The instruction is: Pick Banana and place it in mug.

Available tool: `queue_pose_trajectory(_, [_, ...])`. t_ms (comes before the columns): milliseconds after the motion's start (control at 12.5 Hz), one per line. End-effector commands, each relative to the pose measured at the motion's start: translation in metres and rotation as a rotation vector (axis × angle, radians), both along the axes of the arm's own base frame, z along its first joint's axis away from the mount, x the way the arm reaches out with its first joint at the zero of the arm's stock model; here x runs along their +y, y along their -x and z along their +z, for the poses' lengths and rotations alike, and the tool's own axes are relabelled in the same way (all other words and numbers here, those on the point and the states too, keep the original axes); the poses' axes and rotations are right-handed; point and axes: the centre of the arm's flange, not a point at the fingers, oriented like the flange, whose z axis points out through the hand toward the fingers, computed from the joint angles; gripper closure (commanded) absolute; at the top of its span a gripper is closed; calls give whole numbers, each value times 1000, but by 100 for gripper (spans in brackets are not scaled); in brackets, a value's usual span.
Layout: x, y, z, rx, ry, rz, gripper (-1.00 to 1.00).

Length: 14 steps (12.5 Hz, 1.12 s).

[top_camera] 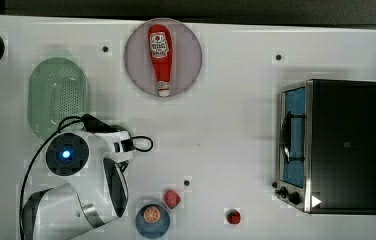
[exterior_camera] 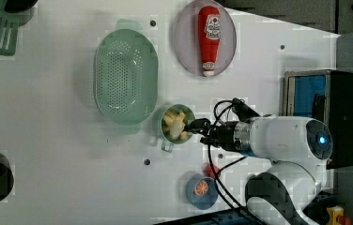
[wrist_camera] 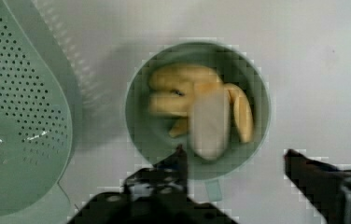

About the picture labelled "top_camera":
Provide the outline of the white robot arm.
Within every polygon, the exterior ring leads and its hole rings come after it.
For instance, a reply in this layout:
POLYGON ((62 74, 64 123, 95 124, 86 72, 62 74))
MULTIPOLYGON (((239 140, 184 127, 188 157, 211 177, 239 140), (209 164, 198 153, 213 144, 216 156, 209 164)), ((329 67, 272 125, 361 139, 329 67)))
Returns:
POLYGON ((128 203, 124 165, 134 152, 126 131, 53 137, 45 165, 64 183, 29 197, 20 214, 23 239, 72 240, 121 218, 128 203))

